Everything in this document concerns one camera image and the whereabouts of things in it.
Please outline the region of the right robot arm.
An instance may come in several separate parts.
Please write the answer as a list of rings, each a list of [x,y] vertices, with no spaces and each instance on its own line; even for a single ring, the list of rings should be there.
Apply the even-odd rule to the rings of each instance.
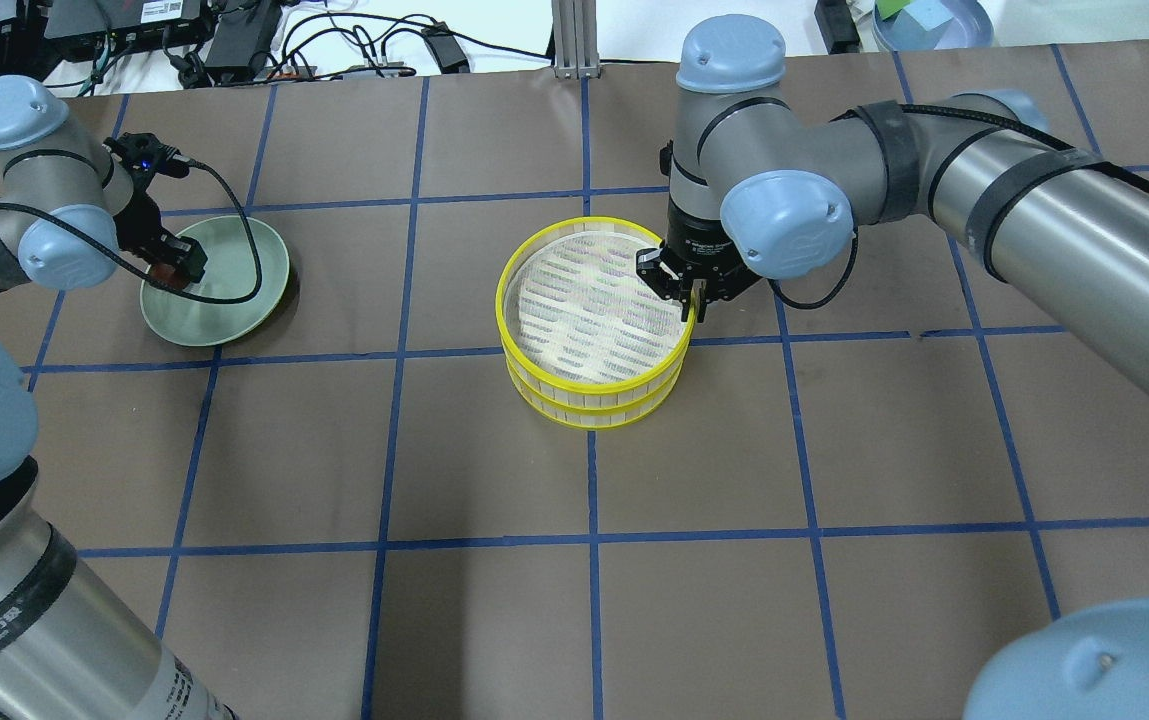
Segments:
[[[766,20],[685,36],[669,227],[635,273],[683,320],[761,281],[853,258],[863,225],[921,215],[1149,396],[1149,179],[1051,137],[1030,96],[870,102],[807,126]]]

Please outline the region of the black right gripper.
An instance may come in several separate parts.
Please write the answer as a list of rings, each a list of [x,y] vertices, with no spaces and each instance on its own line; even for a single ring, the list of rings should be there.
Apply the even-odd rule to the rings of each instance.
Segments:
[[[668,229],[635,251],[635,274],[657,297],[680,305],[710,305],[742,295],[761,274],[748,268],[720,220],[697,217],[668,200]]]

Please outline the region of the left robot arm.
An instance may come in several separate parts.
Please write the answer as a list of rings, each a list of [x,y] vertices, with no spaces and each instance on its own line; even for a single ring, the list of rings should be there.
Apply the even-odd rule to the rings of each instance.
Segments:
[[[65,100],[0,77],[0,295],[84,291],[123,265],[140,204]],[[0,719],[231,719],[33,508],[39,415],[0,343]]]

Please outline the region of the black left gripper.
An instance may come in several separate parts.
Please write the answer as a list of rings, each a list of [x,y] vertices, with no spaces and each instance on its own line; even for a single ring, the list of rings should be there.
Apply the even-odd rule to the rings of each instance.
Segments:
[[[129,201],[113,214],[119,249],[145,261],[148,274],[153,265],[168,264],[187,274],[188,286],[203,281],[208,261],[203,247],[194,238],[176,237],[167,231],[161,208],[148,193],[155,177],[187,177],[187,161],[175,146],[162,142],[153,133],[107,137],[105,145],[114,164],[125,170],[131,184]]]

